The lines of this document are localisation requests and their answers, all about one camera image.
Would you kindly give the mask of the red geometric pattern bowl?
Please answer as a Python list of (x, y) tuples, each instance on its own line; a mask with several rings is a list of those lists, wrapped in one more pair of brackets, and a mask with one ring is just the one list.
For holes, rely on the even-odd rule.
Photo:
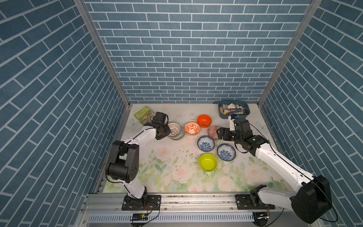
[(218, 135), (216, 133), (218, 129), (220, 129), (220, 127), (219, 126), (216, 126), (216, 125), (210, 126), (208, 128), (208, 135), (209, 135), (209, 137), (211, 137), (215, 141), (218, 141), (219, 140), (219, 137), (218, 137)]

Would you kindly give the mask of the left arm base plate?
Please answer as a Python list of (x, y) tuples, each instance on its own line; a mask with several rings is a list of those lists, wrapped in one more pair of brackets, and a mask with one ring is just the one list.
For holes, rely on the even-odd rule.
[(159, 211), (161, 195), (147, 195), (141, 199), (126, 195), (122, 203), (122, 211)]

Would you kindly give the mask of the orange floral bowl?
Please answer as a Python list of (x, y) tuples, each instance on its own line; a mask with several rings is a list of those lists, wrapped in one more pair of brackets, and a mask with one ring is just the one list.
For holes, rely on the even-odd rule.
[(185, 125), (184, 130), (187, 135), (195, 136), (200, 132), (200, 126), (196, 122), (189, 122)]

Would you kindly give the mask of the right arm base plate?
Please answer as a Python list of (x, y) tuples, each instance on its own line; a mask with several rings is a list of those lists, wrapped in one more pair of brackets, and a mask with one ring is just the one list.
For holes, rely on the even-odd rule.
[(272, 204), (264, 204), (260, 199), (250, 194), (237, 194), (235, 195), (236, 206), (238, 210), (274, 210), (275, 206)]

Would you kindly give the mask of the dark red lattice bowl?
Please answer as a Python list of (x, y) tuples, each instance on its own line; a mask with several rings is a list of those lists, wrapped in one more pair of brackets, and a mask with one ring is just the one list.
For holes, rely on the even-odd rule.
[(172, 123), (169, 123), (168, 126), (171, 130), (171, 132), (168, 134), (168, 137), (170, 137), (170, 138), (174, 138), (174, 137), (178, 136), (182, 131), (181, 126), (178, 123), (172, 122)]

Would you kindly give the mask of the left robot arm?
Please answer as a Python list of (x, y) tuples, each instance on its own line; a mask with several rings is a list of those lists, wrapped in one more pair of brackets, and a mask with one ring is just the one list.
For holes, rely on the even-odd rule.
[(167, 114), (156, 112), (139, 132), (124, 141), (114, 141), (111, 146), (105, 177), (110, 183), (121, 183), (132, 200), (147, 199), (147, 189), (137, 177), (140, 150), (150, 141), (161, 140), (171, 133), (168, 121)]

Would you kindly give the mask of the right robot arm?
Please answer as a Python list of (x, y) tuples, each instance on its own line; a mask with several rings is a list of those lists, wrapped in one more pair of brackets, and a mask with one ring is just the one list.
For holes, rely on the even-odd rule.
[(291, 187), (292, 191), (274, 190), (260, 184), (249, 194), (236, 195), (239, 210), (272, 210), (275, 207), (293, 211), (302, 221), (312, 224), (333, 209), (329, 181), (303, 170), (286, 158), (262, 135), (255, 135), (247, 119), (233, 116), (229, 128), (219, 128), (219, 139), (242, 146), (246, 153), (267, 163)]

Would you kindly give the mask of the lime green bowl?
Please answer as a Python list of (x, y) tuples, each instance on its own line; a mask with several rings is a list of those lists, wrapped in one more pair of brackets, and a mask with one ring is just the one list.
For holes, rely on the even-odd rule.
[(217, 158), (212, 154), (203, 154), (199, 158), (199, 166), (205, 172), (213, 172), (217, 169)]

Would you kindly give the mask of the plain orange bowl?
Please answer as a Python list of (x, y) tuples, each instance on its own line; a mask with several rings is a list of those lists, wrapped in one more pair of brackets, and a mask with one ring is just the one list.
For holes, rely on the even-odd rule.
[(212, 124), (212, 119), (210, 116), (203, 114), (197, 118), (197, 123), (201, 128), (208, 128)]

